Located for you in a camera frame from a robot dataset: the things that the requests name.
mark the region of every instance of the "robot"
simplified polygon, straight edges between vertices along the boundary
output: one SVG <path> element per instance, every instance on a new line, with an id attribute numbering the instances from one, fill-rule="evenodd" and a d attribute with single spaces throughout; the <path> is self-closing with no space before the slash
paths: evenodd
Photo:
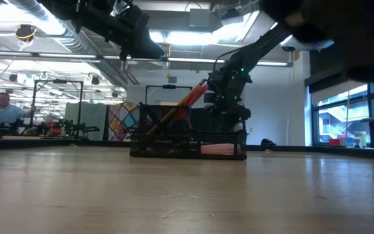
<path id="1" fill-rule="evenodd" d="M 128 55 L 159 59 L 164 54 L 149 37 L 149 16 L 131 0 L 39 2 L 58 18 L 71 20 L 77 32 L 86 27 L 117 43 L 121 60 Z M 117 4 L 123 10 L 111 16 Z M 347 76 L 354 81 L 374 82 L 374 0 L 260 0 L 260 8 L 278 25 L 255 43 L 231 51 L 230 59 L 206 80 L 211 93 L 205 94 L 205 102 L 211 103 L 209 110 L 218 123 L 216 131 L 230 131 L 251 116 L 249 109 L 238 104 L 244 86 L 251 82 L 249 72 L 291 34 L 308 44 L 333 40 L 343 52 Z"/>

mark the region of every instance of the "man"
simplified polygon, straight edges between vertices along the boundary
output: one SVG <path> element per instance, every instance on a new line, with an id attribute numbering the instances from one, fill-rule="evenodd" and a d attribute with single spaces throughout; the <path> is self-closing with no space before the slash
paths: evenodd
<path id="1" fill-rule="evenodd" d="M 36 107 L 32 106 L 31 111 L 35 111 Z M 19 118 L 29 117 L 31 111 L 25 112 L 23 109 L 10 104 L 10 95 L 0 93 L 0 123 L 14 123 Z"/>

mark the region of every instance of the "colorful artwork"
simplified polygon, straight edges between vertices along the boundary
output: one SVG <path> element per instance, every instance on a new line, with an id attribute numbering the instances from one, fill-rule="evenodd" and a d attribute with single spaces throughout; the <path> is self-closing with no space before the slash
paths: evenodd
<path id="1" fill-rule="evenodd" d="M 137 104 L 124 102 L 109 106 L 109 141 L 128 141 L 127 129 L 137 127 L 140 119 L 140 107 Z"/>

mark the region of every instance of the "wooden floor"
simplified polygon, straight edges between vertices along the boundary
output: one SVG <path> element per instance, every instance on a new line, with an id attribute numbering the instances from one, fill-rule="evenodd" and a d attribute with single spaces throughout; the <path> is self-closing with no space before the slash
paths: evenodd
<path id="1" fill-rule="evenodd" d="M 374 233 L 374 160 L 141 159 L 124 148 L 80 146 L 0 151 L 5 233 Z"/>

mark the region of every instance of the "ductwork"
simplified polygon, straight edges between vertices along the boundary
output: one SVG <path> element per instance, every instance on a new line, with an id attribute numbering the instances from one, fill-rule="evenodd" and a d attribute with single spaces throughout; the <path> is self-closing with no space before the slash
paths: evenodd
<path id="1" fill-rule="evenodd" d="M 36 0 L 5 0 L 8 4 L 24 11 L 26 14 L 33 15 L 38 21 L 38 27 L 47 34 L 61 34 L 67 38 L 55 39 L 59 44 L 70 50 L 72 53 L 95 55 L 99 54 L 96 48 L 89 39 L 82 34 L 77 34 L 74 30 L 57 19 L 47 9 L 42 7 Z M 106 79 L 113 85 L 126 87 L 128 80 L 123 74 L 116 71 L 105 61 L 94 64 L 97 69 L 105 74 Z"/>

